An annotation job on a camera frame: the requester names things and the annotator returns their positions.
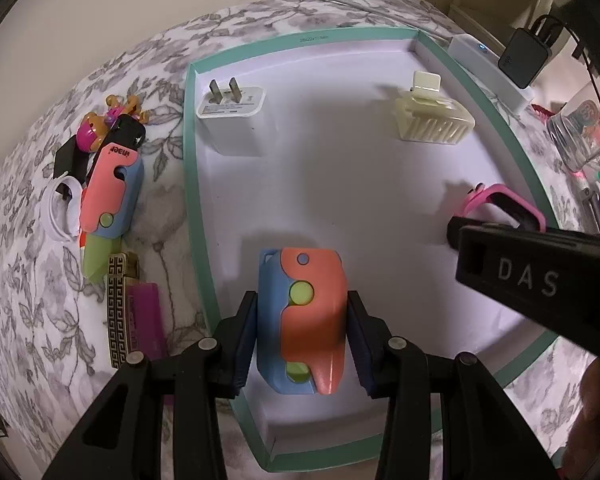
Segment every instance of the power adapter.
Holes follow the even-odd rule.
[[[208,143],[221,155],[265,155],[276,138],[265,89],[240,88],[235,78],[222,90],[213,79],[209,89],[196,110],[208,131]]]
[[[498,60],[498,67],[518,88],[526,88],[550,57],[550,46],[531,30],[517,28]]]

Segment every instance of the green object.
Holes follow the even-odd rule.
[[[410,27],[343,27],[327,30],[311,30],[298,34],[285,34],[268,40],[244,44],[229,48],[211,56],[192,62],[187,72],[185,101],[184,101],[184,163],[185,163],[185,194],[187,202],[187,219],[189,221],[189,240],[191,254],[198,278],[198,290],[203,305],[206,325],[213,332],[222,316],[216,297],[214,278],[208,259],[205,239],[205,230],[202,216],[202,203],[200,200],[200,187],[198,185],[198,165],[196,161],[196,132],[195,132],[195,94],[196,78],[205,72],[218,67],[229,65],[251,57],[263,56],[272,52],[280,52],[292,48],[307,46],[308,44],[337,43],[339,41],[364,41],[364,40],[408,40],[413,39],[422,44],[434,58],[444,65],[456,80],[464,86],[474,99],[476,105],[493,125],[500,135],[507,149],[525,178],[526,184],[538,209],[544,214],[547,225],[558,227],[558,222],[551,203],[538,179],[528,156],[522,149],[520,142],[500,115],[494,104],[484,94],[482,89],[471,79],[471,76],[452,59],[446,51],[425,33]],[[529,367],[551,343],[556,334],[545,331],[531,343],[522,353],[517,355],[494,377],[501,386],[506,386],[527,367]],[[327,469],[330,467],[347,465],[363,460],[376,458],[380,454],[382,434],[377,434],[341,444],[339,446],[316,449],[310,451],[284,453],[271,456],[262,441],[253,415],[244,393],[230,401],[235,417],[240,424],[247,443],[261,468],[268,472],[311,471]],[[442,428],[440,410],[431,413],[432,432]]]
[[[287,363],[286,374],[295,383],[305,383],[311,377],[309,367],[304,363]]]
[[[82,257],[82,275],[91,283],[99,283],[107,273],[109,255],[119,253],[122,248],[120,237],[103,238],[87,234]]]
[[[113,215],[111,213],[102,213],[100,215],[100,225],[102,227],[110,227],[113,224]]]
[[[289,290],[289,297],[296,305],[306,305],[314,298],[314,288],[308,282],[295,282]]]

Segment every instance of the toy figure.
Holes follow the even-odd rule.
[[[130,95],[126,100],[126,104],[120,104],[115,95],[107,96],[105,102],[109,110],[104,116],[98,115],[96,112],[89,112],[83,118],[78,131],[76,132],[76,143],[81,151],[97,152],[102,144],[102,141],[109,133],[109,129],[116,122],[120,114],[127,114],[133,117],[139,123],[148,121],[149,112],[140,109],[140,101],[138,96]]]

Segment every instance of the floral bedsheet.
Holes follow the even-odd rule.
[[[88,110],[103,112],[108,94],[136,94],[152,111],[141,148],[146,176],[124,243],[158,283],[171,353],[205,335],[186,225],[182,166],[184,78],[189,63],[243,43],[318,28],[403,26],[438,36],[461,29],[423,0],[347,0],[384,15],[321,0],[264,0],[233,6],[156,34],[82,79],[24,134],[0,168],[0,412],[44,471],[62,441],[113,374],[104,327],[104,288],[85,282],[78,247],[47,239],[39,203],[54,153]],[[533,162],[558,222],[584,229],[586,216],[542,124],[528,108],[512,116],[491,95]],[[580,401],[577,386],[591,357],[559,338],[507,393],[543,445],[564,443]],[[255,463],[226,404],[219,405],[224,456],[232,479],[340,478],[343,471],[267,474]],[[163,477],[172,478],[171,412],[163,422]],[[432,475],[440,477],[435,435]],[[372,478],[373,462],[347,467]]]

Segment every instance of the black charger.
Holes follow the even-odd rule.
[[[545,25],[543,30],[549,28],[552,30],[547,31],[547,37],[544,41],[540,35],[535,34],[532,30],[517,28],[502,56],[500,56],[498,68],[518,88],[528,87],[529,83],[536,78],[538,72],[542,70],[546,60],[551,57],[551,47],[548,43],[553,44],[555,41],[554,31],[558,29],[557,35],[559,36],[561,27],[555,27],[555,25],[547,27]]]

